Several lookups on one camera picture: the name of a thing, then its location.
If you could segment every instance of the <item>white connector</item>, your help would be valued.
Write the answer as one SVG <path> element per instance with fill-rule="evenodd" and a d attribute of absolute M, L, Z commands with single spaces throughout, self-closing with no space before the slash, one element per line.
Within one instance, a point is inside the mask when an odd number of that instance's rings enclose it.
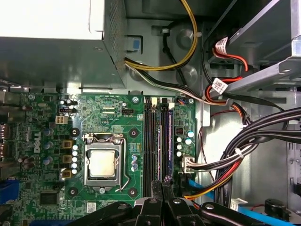
<path fill-rule="evenodd" d="M 56 123 L 56 124 L 66 125 L 66 124 L 68 124 L 68 119 L 69 119 L 68 116 L 57 115 L 57 116 L 55 117 L 55 123 Z"/>
<path fill-rule="evenodd" d="M 194 173 L 193 169 L 190 169 L 190 168 L 187 168 L 187 163 L 188 163 L 188 160 L 194 162 L 194 158 L 191 157 L 190 155 L 184 155 L 183 158 L 182 158 L 182 170 L 184 173 Z"/>

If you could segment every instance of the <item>dell logo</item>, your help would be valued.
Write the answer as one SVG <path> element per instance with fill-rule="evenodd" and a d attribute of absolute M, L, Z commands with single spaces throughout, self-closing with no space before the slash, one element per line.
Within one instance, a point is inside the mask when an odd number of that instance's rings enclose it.
<path fill-rule="evenodd" d="M 41 132 L 34 134 L 34 153 L 40 153 L 41 152 Z"/>

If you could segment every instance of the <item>power supply unit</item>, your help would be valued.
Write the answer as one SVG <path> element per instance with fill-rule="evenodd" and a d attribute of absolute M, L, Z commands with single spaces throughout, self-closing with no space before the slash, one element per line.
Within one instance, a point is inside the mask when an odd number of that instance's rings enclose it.
<path fill-rule="evenodd" d="M 125 87 L 123 0 L 2 0 L 0 8 L 0 82 Z"/>

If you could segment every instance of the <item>power supply vent grille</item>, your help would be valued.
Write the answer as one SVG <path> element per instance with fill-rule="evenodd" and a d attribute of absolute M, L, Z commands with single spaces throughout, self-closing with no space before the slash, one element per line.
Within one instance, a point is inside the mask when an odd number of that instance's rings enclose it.
<path fill-rule="evenodd" d="M 124 37 L 127 28 L 124 0 L 111 0 L 110 23 L 110 44 L 113 51 L 112 57 L 117 70 L 120 72 L 124 68 Z"/>

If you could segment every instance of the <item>cpu socket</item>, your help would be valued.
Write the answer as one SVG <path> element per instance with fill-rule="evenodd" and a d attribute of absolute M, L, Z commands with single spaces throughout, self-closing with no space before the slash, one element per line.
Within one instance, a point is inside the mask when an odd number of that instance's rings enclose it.
<path fill-rule="evenodd" d="M 120 186 L 122 179 L 122 156 L 126 141 L 122 134 L 88 133 L 84 135 L 85 167 L 84 185 L 98 191 Z"/>

